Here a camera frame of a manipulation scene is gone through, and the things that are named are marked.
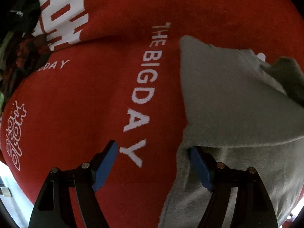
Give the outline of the red blanket with white lettering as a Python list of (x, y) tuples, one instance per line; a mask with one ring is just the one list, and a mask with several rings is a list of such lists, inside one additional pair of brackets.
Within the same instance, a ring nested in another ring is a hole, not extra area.
[(36, 27), (8, 45), (1, 160), (33, 207), (49, 171), (119, 147), (96, 198), (109, 227), (160, 227), (187, 126), (180, 40), (250, 49), (303, 72), (291, 0), (39, 0)]

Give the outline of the grey knit sweater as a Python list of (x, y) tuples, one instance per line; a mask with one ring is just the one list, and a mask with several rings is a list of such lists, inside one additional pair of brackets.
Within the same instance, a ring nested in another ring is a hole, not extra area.
[(273, 65), (250, 49), (180, 40), (187, 126), (160, 227), (197, 227), (210, 193), (186, 150), (201, 146), (233, 169), (257, 169), (282, 225), (303, 188), (303, 72), (289, 57)]

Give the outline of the black dark object at bedside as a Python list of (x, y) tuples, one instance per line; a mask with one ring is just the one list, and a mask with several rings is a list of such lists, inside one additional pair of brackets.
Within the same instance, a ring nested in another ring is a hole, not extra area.
[(39, 0), (1, 0), (1, 39), (9, 32), (33, 32), (40, 14)]

